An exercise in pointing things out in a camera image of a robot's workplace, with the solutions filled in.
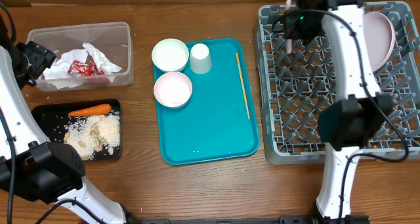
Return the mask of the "white napkin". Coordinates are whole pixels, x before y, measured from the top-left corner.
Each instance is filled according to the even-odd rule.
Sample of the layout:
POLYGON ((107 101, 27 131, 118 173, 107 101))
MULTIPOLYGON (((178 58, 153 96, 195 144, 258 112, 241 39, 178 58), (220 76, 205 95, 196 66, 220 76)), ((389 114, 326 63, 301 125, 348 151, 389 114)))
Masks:
POLYGON ((62 53, 58 60, 55 60, 50 68, 46 68, 43 72, 45 80, 52 80, 52 84, 57 89, 74 88, 83 83, 79 80, 80 77, 72 77, 67 74, 67 71, 73 61, 78 60, 88 64, 93 61, 99 70, 103 70, 105 74, 118 73, 122 67, 111 62, 104 53, 99 51, 94 45, 90 43, 83 43, 82 49, 74 49, 66 53, 62 53))

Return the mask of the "red snack wrapper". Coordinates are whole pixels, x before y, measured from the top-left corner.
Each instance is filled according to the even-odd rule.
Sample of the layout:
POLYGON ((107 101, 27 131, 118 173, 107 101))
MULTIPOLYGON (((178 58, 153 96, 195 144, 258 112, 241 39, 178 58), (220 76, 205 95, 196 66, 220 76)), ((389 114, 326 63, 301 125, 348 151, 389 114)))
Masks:
POLYGON ((80 62, 78 60, 73 61, 70 65, 67 74, 72 77, 85 77, 85 76, 99 76, 104 75, 103 70, 99 70, 93 61, 88 64, 80 62))

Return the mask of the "wooden chopstick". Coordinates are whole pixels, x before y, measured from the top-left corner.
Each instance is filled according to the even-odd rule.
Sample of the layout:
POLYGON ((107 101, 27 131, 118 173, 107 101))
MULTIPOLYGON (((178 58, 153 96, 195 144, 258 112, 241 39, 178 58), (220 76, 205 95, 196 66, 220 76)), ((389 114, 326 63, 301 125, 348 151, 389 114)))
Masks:
POLYGON ((239 76, 240 76, 240 83, 241 83, 241 88, 242 88, 242 93, 243 93, 243 100, 244 100, 245 109, 246 109, 246 112, 247 112, 247 119, 250 120, 249 107, 248 107, 248 103, 247 103, 247 95, 246 95, 246 91, 245 91, 242 68, 241 68, 240 58, 239 58, 238 52, 236 52, 236 61, 237 61, 237 66, 238 66, 238 73, 239 73, 239 76))

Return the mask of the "white round plate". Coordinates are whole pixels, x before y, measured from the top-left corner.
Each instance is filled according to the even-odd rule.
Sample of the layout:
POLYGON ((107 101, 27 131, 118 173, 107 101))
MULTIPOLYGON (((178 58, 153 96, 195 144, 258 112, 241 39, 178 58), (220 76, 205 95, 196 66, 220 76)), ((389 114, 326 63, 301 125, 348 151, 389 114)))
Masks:
POLYGON ((392 22, 380 12, 368 12, 363 18, 364 37, 371 70, 377 72, 390 58, 396 41, 392 22))

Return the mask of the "orange carrot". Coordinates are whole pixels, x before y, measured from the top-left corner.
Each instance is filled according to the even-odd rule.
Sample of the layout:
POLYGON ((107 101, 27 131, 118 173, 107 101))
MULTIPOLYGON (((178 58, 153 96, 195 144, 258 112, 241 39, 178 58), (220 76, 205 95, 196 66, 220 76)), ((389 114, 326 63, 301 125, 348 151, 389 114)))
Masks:
POLYGON ((72 117, 99 116, 107 114, 111 111, 112 107, 110 104, 99 104, 89 108, 69 112, 68 115, 72 117))

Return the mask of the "white rice pile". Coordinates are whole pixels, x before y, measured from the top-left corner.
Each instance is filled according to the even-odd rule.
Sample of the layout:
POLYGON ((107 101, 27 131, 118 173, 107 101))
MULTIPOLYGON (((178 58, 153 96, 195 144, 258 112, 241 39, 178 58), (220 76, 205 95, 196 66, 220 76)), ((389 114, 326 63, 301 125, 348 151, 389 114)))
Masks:
POLYGON ((71 118, 64 126, 64 142, 84 161, 117 158, 121 154, 121 118, 111 111, 100 116, 71 118))

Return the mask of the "peanuts pile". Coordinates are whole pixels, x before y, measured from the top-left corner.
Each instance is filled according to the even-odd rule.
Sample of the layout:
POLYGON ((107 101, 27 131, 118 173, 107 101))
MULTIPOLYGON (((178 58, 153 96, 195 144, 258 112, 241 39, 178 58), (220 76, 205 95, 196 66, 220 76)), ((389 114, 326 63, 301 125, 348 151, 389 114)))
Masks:
POLYGON ((106 152, 109 148, 119 146, 119 134, 101 132, 98 126, 71 127, 64 134, 64 142, 73 146, 81 157, 91 159, 95 153, 106 152))

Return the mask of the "white upside-down cup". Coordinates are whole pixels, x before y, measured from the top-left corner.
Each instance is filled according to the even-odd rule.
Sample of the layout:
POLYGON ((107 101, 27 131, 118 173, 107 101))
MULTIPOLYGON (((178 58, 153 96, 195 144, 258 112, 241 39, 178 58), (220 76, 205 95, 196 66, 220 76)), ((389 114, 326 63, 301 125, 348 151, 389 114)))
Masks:
POLYGON ((207 45, 195 44, 190 51, 190 68, 196 74, 206 74, 212 67, 211 55, 207 45))

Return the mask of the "white bowl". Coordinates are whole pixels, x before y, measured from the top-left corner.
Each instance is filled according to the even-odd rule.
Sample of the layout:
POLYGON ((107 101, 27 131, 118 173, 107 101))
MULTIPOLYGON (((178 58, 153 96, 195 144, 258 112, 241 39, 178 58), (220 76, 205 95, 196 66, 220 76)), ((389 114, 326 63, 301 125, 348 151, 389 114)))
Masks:
POLYGON ((163 39, 152 49, 152 62, 163 72, 183 71, 189 57, 186 44, 174 38, 163 39))

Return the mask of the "pink bowl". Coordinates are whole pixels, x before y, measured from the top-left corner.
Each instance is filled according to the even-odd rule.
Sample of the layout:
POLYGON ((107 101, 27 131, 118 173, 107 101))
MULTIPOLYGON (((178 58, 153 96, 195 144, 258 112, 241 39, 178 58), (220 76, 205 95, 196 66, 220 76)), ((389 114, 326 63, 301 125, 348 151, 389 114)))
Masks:
POLYGON ((181 72, 167 72, 154 84, 154 97, 167 108, 180 108, 192 96, 192 82, 181 72))

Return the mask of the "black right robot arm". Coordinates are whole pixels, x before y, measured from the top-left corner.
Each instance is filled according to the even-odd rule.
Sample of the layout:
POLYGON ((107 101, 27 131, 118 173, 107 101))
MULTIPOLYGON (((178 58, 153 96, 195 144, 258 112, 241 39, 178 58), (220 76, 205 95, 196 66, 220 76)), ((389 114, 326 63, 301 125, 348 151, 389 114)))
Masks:
POLYGON ((296 0, 278 19, 286 39, 310 41, 326 35, 335 71, 335 103, 320 112, 325 143, 322 187, 310 215, 281 216, 282 223, 369 223, 354 216, 350 196, 364 147, 388 118, 393 101, 375 80, 364 37, 364 0, 296 0))

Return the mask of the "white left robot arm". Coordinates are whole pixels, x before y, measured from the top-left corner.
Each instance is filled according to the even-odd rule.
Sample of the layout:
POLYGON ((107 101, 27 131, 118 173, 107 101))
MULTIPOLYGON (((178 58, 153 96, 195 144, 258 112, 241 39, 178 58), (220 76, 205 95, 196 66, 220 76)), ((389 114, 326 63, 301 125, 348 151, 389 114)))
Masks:
POLYGON ((30 41, 16 42, 14 24, 1 24, 1 189, 8 192, 7 223, 15 196, 63 206, 87 223, 136 223, 121 204, 104 196, 85 176, 76 149, 56 143, 34 120, 21 93, 51 67, 55 54, 30 41))

